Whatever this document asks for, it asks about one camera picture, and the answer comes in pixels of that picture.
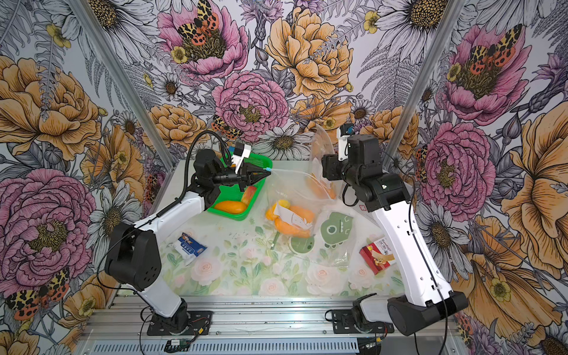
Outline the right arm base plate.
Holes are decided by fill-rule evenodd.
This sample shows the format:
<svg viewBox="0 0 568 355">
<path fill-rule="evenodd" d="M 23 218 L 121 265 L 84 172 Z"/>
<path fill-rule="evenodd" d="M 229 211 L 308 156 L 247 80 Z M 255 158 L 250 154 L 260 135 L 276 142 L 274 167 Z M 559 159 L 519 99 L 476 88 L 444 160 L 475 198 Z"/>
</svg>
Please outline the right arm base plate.
<svg viewBox="0 0 568 355">
<path fill-rule="evenodd" d="M 393 334 L 394 326 L 389 322 L 368 322 L 360 312 L 352 309 L 331 309 L 324 319 L 330 322 L 335 334 Z"/>
</svg>

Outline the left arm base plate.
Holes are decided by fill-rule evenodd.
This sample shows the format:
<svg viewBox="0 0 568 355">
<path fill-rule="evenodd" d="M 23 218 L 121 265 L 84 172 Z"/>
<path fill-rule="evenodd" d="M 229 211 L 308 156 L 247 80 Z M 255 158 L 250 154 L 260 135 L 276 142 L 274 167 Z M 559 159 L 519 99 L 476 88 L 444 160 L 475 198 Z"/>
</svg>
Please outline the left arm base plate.
<svg viewBox="0 0 568 355">
<path fill-rule="evenodd" d="M 146 335 L 151 337 L 208 335 L 213 312 L 187 311 L 172 318 L 153 315 Z"/>
</svg>

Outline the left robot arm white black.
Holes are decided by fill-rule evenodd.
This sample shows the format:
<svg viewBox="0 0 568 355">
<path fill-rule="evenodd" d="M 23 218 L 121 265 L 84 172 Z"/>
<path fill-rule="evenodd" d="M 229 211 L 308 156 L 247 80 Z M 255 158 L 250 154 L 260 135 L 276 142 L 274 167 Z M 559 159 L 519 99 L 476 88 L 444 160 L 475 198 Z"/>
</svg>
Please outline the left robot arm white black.
<svg viewBox="0 0 568 355">
<path fill-rule="evenodd" d="M 238 141 L 230 148 L 211 130 L 198 133 L 217 139 L 218 149 L 195 152 L 193 143 L 183 166 L 180 195 L 157 213 L 135 223 L 119 223 L 110 235 L 109 248 L 98 267 L 121 285 L 127 285 L 152 311 L 152 322 L 170 334 L 189 326 L 186 301 L 161 276 L 159 245 L 187 220 L 214 206 L 222 186 L 240 191 L 267 178 L 269 168 L 247 162 L 251 147 Z"/>
</svg>

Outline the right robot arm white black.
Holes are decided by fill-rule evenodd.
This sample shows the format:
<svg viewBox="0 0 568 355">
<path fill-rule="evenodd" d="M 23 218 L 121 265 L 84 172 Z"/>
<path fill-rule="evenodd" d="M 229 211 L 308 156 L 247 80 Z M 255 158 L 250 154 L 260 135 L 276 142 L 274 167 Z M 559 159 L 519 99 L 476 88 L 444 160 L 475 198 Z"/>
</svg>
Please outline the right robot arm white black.
<svg viewBox="0 0 568 355">
<path fill-rule="evenodd" d="M 371 135 L 337 131 L 338 151 L 322 158 L 322 175 L 341 180 L 365 204 L 375 224 L 391 242 L 405 293 L 388 300 L 368 295 L 355 300 L 357 328 L 369 332 L 390 323 L 405 336 L 465 310 L 467 297 L 452 289 L 442 275 L 419 229 L 412 193 L 397 174 L 383 170 L 380 143 Z"/>
</svg>

